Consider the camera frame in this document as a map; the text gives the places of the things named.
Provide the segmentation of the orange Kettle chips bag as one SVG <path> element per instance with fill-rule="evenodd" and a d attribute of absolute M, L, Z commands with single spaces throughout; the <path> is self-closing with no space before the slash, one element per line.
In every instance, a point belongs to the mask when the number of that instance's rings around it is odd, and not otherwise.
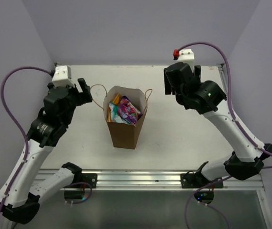
<path fill-rule="evenodd" d="M 121 95 L 119 93 L 116 93 L 114 98 L 111 100 L 111 103 L 114 105 L 118 105 L 121 101 Z"/>

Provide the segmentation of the teal candy bag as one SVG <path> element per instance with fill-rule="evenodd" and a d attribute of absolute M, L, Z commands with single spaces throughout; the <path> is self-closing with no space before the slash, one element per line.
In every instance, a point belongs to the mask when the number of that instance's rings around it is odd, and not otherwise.
<path fill-rule="evenodd" d="M 107 122 L 121 123 L 121 117 L 118 115 L 118 107 L 114 103 L 109 103 Z"/>

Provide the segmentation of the purple Fox's candy bag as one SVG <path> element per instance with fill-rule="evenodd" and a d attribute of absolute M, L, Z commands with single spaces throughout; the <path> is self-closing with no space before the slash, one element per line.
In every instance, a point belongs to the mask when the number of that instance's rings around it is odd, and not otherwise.
<path fill-rule="evenodd" d="M 136 125 L 138 120 L 142 117 L 142 112 L 140 112 L 126 96 L 121 98 L 117 113 L 131 125 Z"/>

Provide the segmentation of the brown paper bag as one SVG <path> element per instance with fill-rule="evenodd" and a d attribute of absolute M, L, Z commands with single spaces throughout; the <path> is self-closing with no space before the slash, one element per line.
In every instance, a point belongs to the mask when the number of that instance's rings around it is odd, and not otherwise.
<path fill-rule="evenodd" d="M 115 94 L 119 93 L 121 98 L 123 96 L 128 97 L 130 102 L 142 112 L 142 117 L 138 120 L 136 125 L 131 125 L 121 118 L 121 123 L 107 122 L 109 103 L 114 98 Z M 114 86 L 106 92 L 104 97 L 103 106 L 100 108 L 103 110 L 105 121 L 108 125 L 111 135 L 112 143 L 114 147 L 135 149 L 139 134 L 147 113 L 149 96 L 140 89 L 125 88 L 120 86 Z"/>

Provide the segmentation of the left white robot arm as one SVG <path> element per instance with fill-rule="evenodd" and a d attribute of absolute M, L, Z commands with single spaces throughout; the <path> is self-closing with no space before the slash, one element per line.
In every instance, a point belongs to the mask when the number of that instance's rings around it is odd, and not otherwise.
<path fill-rule="evenodd" d="M 48 84 L 48 93 L 37 118 L 26 134 L 25 146 L 8 180 L 0 189 L 0 214 L 17 224 L 29 223 L 38 213 L 40 205 L 64 187 L 83 189 L 81 168 L 67 162 L 50 178 L 33 185 L 43 162 L 66 133 L 76 107 L 92 102 L 90 87 L 83 78 L 76 85 Z"/>

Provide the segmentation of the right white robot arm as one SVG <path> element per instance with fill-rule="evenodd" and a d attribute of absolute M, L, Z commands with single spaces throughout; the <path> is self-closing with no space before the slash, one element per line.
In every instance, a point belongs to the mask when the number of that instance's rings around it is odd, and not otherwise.
<path fill-rule="evenodd" d="M 272 153 L 272 144 L 258 140 L 251 131 L 231 113 L 226 93 L 214 81 L 201 82 L 201 67 L 193 69 L 183 62 L 174 63 L 164 70 L 165 93 L 173 94 L 186 110 L 195 110 L 209 120 L 224 136 L 233 152 L 229 158 L 204 162 L 184 179 L 197 187 L 207 187 L 215 180 L 232 176 L 247 180 L 262 170 L 263 161 Z"/>

